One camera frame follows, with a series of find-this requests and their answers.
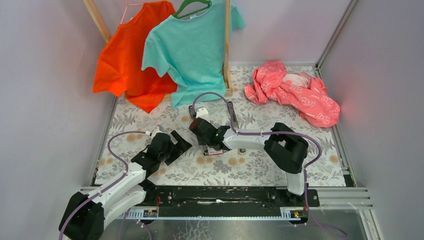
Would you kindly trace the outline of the orange t-shirt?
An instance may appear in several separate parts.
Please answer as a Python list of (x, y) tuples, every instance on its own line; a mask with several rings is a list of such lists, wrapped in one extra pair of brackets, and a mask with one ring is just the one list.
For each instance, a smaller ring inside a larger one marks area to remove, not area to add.
[(142, 70), (145, 41), (149, 32), (175, 13), (171, 2), (145, 2), (128, 22), (120, 24), (101, 51), (92, 92), (109, 92), (126, 99), (146, 113), (156, 108), (167, 94), (177, 90), (168, 74), (158, 76), (149, 67)]

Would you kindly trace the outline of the pink patterned cloth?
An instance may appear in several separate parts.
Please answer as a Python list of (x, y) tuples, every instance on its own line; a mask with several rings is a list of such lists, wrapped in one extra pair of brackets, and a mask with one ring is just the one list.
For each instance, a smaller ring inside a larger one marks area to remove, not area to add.
[(269, 61), (254, 70), (253, 84), (244, 87), (251, 102), (262, 105), (269, 100), (290, 105), (311, 125), (330, 128), (339, 122), (339, 104), (328, 95), (324, 81), (306, 72), (289, 73), (281, 61)]

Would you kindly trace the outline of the wooden clothes rack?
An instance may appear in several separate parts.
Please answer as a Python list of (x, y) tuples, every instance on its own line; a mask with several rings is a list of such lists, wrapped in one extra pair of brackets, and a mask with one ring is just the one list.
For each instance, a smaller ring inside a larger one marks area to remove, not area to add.
[[(97, 29), (99, 30), (104, 42), (107, 44), (112, 35), (110, 33), (110, 30), (108, 26), (106, 25), (99, 9), (96, 6), (96, 3), (94, 0), (82, 0), (82, 2), (85, 5), (85, 8), (87, 9), (89, 15), (91, 16), (93, 22), (95, 23)], [(224, 42), (224, 58), (223, 58), (223, 65), (222, 65), (222, 75), (223, 75), (223, 82), (226, 86), (226, 93), (225, 97), (231, 97), (233, 95), (233, 84), (231, 79), (231, 73), (230, 73), (230, 66), (229, 66), (229, 51), (230, 51), (230, 36), (231, 36), (231, 1), (226, 0), (225, 1), (225, 42)]]

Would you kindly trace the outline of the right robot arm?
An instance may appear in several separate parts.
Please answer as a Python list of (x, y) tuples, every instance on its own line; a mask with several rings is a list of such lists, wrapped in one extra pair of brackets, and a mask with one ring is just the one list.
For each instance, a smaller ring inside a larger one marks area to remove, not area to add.
[(269, 132), (253, 129), (234, 130), (229, 125), (216, 128), (207, 120), (198, 117), (190, 124), (189, 130), (216, 151), (265, 151), (285, 172), (287, 201), (293, 206), (299, 206), (307, 199), (303, 166), (309, 144), (285, 124), (277, 122)]

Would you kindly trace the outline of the green clothes hanger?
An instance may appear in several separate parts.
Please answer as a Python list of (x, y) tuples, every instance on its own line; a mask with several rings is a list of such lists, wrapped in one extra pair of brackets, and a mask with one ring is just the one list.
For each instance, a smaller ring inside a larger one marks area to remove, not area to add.
[(211, 0), (184, 0), (172, 16), (176, 19), (184, 19), (206, 11), (211, 5)]

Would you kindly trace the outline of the pink clothes hanger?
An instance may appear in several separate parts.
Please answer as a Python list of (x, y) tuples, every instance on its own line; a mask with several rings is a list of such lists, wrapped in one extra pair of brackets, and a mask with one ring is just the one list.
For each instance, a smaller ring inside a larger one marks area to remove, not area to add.
[(141, 0), (125, 0), (124, 11), (120, 20), (120, 24), (126, 24), (133, 19), (143, 7)]

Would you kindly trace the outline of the floral table mat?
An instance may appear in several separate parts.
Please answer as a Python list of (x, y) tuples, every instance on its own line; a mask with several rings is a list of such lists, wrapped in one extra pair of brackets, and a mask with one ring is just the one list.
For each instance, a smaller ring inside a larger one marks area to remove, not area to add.
[[(241, 129), (269, 131), (275, 123), (284, 123), (292, 130), (313, 137), (322, 148), (308, 148), (308, 182), (314, 187), (343, 187), (345, 180), (339, 154), (329, 128), (318, 128), (300, 117), (289, 105), (269, 101), (257, 105), (248, 100), (244, 87), (253, 82), (254, 66), (230, 68), (233, 94), (229, 101)], [(264, 151), (247, 150), (245, 155), (232, 150), (220, 155), (204, 156), (196, 136), (189, 130), (192, 118), (188, 105), (172, 108), (169, 101), (161, 102), (150, 113), (130, 103), (117, 101), (103, 152), (98, 160), (94, 184), (102, 185), (117, 176), (143, 150), (151, 139), (144, 131), (161, 125), (166, 133), (177, 131), (192, 147), (170, 165), (161, 164), (149, 180), (156, 185), (178, 186), (285, 186), (286, 176)]]

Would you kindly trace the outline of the white red staple box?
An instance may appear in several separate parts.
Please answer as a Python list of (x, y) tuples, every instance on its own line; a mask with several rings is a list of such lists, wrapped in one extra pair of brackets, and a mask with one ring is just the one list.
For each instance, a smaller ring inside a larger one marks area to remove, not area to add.
[(221, 155), (224, 153), (223, 150), (215, 150), (211, 147), (207, 148), (207, 152), (209, 156)]

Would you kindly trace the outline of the teal t-shirt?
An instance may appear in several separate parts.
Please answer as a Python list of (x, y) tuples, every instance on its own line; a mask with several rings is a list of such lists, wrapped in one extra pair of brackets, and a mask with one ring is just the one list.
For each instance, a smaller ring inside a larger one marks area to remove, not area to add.
[(171, 107), (224, 96), (225, 1), (213, 0), (202, 14), (190, 19), (169, 16), (148, 34), (142, 70), (168, 74), (176, 83)]

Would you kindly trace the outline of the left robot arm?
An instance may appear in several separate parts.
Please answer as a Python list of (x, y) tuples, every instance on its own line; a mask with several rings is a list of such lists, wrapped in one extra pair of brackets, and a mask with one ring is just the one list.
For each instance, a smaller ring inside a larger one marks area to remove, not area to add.
[(172, 164), (192, 145), (175, 130), (167, 134), (155, 129), (145, 135), (151, 137), (150, 144), (130, 162), (124, 161), (119, 175), (88, 193), (78, 191), (71, 196), (58, 227), (59, 239), (98, 240), (121, 214), (138, 204), (154, 202), (154, 184), (148, 177), (161, 163)]

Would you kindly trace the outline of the beige and black stapler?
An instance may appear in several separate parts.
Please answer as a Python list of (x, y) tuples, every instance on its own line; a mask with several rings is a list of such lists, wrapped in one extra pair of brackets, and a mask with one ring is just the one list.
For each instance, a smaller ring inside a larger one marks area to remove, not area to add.
[[(190, 116), (192, 118), (192, 121), (194, 121), (196, 119), (196, 110), (198, 108), (194, 108), (192, 105), (190, 105), (188, 109), (189, 109), (189, 113), (190, 113)], [(196, 137), (196, 139), (197, 139), (197, 142), (198, 142), (200, 148), (202, 149), (203, 155), (208, 156), (208, 146), (198, 136)]]

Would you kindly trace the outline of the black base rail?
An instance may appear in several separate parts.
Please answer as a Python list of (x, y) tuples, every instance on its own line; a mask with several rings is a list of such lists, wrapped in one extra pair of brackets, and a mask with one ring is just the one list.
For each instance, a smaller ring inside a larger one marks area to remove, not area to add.
[(160, 217), (279, 217), (281, 209), (320, 206), (318, 192), (296, 195), (285, 187), (157, 186), (139, 207), (152, 207)]

